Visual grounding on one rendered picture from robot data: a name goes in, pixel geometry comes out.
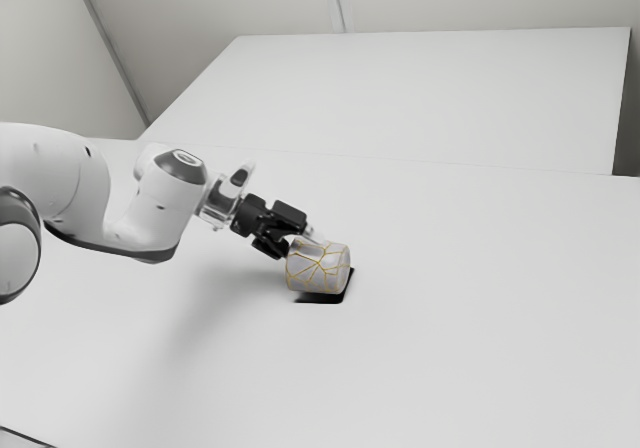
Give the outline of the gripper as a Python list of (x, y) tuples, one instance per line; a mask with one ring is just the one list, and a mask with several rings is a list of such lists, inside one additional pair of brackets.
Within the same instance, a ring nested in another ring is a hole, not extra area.
[(242, 236), (254, 235), (251, 245), (273, 259), (287, 256), (290, 249), (285, 239), (288, 235), (300, 235), (308, 241), (316, 240), (316, 230), (307, 224), (307, 215), (280, 200), (271, 208), (264, 199), (247, 194), (241, 201), (231, 222), (231, 230)]

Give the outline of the grey mug with gold cracks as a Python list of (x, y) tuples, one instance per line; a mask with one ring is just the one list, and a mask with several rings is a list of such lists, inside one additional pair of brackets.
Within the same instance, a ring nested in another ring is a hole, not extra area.
[(350, 248), (341, 243), (318, 244), (296, 237), (286, 256), (285, 279), (291, 291), (339, 295), (350, 271)]

